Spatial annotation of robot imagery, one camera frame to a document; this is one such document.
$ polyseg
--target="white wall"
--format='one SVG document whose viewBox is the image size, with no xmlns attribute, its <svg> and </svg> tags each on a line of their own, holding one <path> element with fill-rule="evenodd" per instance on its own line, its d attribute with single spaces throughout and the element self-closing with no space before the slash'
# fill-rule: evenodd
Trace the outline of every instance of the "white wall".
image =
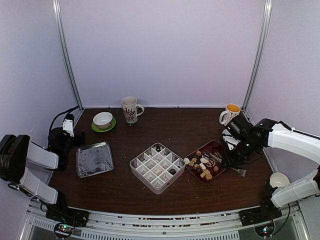
<svg viewBox="0 0 320 240">
<path fill-rule="evenodd" d="M 248 111 L 320 136 L 320 2 L 273 1 L 268 39 Z M 268 149 L 278 171 L 295 181 L 314 170 L 310 160 Z M 311 239 L 320 236 L 320 199 L 301 202 Z"/>
<path fill-rule="evenodd" d="M 242 104 L 264 0 L 65 0 L 74 77 L 87 108 L 136 96 L 152 107 Z"/>
<path fill-rule="evenodd" d="M 50 123 L 76 106 L 51 0 L 0 0 L 0 139 L 27 134 L 46 146 Z M 48 172 L 33 169 L 48 179 Z M 15 240 L 29 199 L 0 180 L 0 239 Z"/>
</svg>

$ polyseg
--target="white grid tray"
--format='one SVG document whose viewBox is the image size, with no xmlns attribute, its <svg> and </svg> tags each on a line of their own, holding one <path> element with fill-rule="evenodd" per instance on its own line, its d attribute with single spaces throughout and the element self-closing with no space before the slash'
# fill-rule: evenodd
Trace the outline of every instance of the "white grid tray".
<svg viewBox="0 0 320 240">
<path fill-rule="evenodd" d="M 132 173 L 155 194 L 161 194 L 185 171 L 185 162 L 157 142 L 130 161 Z"/>
</svg>

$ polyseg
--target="white cup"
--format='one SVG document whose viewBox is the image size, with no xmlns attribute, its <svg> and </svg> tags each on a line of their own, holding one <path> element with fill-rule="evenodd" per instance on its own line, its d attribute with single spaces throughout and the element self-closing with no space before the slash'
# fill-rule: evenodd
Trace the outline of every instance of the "white cup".
<svg viewBox="0 0 320 240">
<path fill-rule="evenodd" d="M 134 124 L 138 121 L 138 116 L 144 113 L 145 108 L 141 104 L 137 104 L 138 99 L 134 96 L 127 96 L 121 100 L 123 115 L 128 124 Z"/>
<path fill-rule="evenodd" d="M 223 111 L 220 114 L 219 117 L 219 123 L 227 126 L 227 124 L 233 119 L 234 117 L 238 116 L 240 114 L 241 108 L 238 105 L 235 104 L 228 104 L 225 108 L 225 111 Z"/>
</svg>

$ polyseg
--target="green plate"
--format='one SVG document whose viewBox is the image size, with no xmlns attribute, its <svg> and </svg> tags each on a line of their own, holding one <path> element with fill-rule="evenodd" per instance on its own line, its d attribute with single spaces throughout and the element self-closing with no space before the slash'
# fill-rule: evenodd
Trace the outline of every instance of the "green plate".
<svg viewBox="0 0 320 240">
<path fill-rule="evenodd" d="M 112 124 L 110 127 L 108 127 L 107 129 L 99 129 L 94 123 L 91 123 L 91 128 L 93 131 L 97 132 L 97 133 L 104 133 L 104 132 L 108 132 L 111 129 L 113 129 L 116 125 L 117 121 L 115 118 L 112 119 Z"/>
</svg>

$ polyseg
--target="red plate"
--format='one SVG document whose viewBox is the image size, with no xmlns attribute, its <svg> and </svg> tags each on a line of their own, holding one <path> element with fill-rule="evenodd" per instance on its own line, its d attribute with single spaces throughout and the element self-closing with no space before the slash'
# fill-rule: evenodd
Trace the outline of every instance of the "red plate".
<svg viewBox="0 0 320 240">
<path fill-rule="evenodd" d="M 195 150 L 194 152 L 190 153 L 188 156 L 186 156 L 186 158 L 189 158 L 189 160 L 191 161 L 191 159 L 196 155 L 197 151 L 200 151 L 202 154 L 208 154 L 208 155 L 213 154 L 216 157 L 221 158 L 221 156 L 223 155 L 223 153 L 225 151 L 225 147 L 220 142 L 212 140 L 212 141 L 208 142 L 206 145 L 204 145 L 204 146 L 200 147 L 199 149 Z M 214 168 L 212 167 L 213 164 L 215 164 L 215 166 L 217 166 L 219 168 L 218 171 L 214 171 Z M 221 167 L 220 162 L 214 161 L 213 158 L 211 157 L 210 162 L 205 164 L 206 169 L 208 169 L 212 175 L 212 179 L 207 181 L 205 177 L 204 178 L 200 177 L 201 173 L 197 173 L 197 171 L 194 169 L 193 166 L 186 165 L 185 167 L 202 184 L 209 183 L 210 181 L 212 181 L 213 179 L 218 177 L 221 173 L 223 173 L 226 170 L 225 168 Z"/>
</svg>

